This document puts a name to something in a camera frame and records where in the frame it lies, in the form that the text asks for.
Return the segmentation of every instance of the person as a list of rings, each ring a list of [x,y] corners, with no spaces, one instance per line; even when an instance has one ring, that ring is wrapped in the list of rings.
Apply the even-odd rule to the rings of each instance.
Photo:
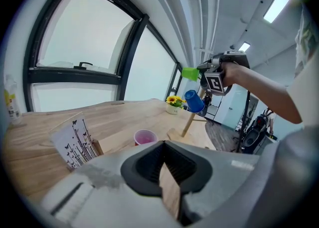
[[[297,62],[295,77],[298,76],[310,59],[313,57],[317,59],[319,56],[318,29],[304,6],[296,43]],[[240,85],[256,95],[282,118],[292,123],[302,122],[301,116],[285,86],[234,63],[222,63],[222,69],[225,71],[224,86]]]
[[[275,119],[275,113],[270,109],[267,108],[263,111],[263,114],[268,118],[267,120],[267,126],[266,131],[269,128],[269,134],[274,135],[274,119]]]

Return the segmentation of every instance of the green object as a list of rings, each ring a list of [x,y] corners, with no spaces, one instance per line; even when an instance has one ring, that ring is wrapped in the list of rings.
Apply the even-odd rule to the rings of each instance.
[[[197,81],[199,70],[196,68],[183,68],[181,76],[193,81]]]

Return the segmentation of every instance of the window frame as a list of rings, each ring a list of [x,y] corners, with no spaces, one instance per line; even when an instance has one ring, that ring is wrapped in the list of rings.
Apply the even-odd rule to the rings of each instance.
[[[130,0],[107,0],[112,2],[123,12],[131,16],[133,20],[135,20],[128,34],[126,42],[123,44],[123,48],[118,61],[118,67],[116,69],[116,74],[74,68],[37,67],[36,62],[38,59],[40,46],[43,41],[44,33],[56,8],[61,1],[62,0],[46,1],[33,25],[29,36],[24,56],[22,76],[24,99],[28,112],[34,111],[31,94],[31,85],[33,83],[80,82],[117,85],[116,100],[124,100],[125,90],[135,51],[146,26],[162,44],[172,60],[176,63],[174,75],[169,85],[170,91],[177,69],[180,69],[181,71],[181,66],[167,43],[149,21],[149,16],[142,13]]]

